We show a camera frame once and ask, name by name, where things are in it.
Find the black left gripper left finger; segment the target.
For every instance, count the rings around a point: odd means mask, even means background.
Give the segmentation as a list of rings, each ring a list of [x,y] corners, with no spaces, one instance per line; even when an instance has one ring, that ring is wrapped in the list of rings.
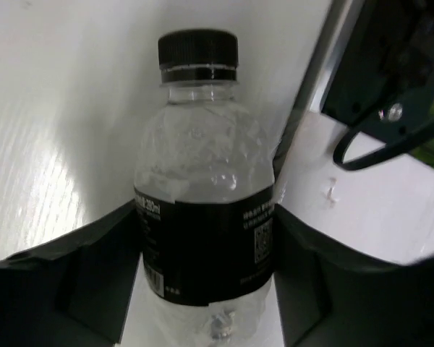
[[[0,260],[0,346],[114,346],[141,254],[127,203],[67,235]]]

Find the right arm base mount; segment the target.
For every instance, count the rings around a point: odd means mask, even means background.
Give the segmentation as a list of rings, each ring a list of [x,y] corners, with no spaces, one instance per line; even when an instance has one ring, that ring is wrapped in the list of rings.
[[[403,154],[433,165],[434,1],[366,1],[322,111],[346,125],[345,171]]]

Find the black-label black-cap bottle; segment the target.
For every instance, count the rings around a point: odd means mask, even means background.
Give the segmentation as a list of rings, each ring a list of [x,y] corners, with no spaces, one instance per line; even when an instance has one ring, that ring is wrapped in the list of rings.
[[[158,40],[166,103],[144,128],[134,189],[151,311],[167,346],[238,346],[273,274],[268,140],[237,101],[237,37],[186,29]]]

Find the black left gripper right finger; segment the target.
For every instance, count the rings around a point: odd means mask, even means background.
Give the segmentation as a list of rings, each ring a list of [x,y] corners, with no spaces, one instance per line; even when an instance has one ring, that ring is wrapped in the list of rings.
[[[434,255],[411,265],[378,260],[282,206],[273,237],[286,346],[434,346]]]

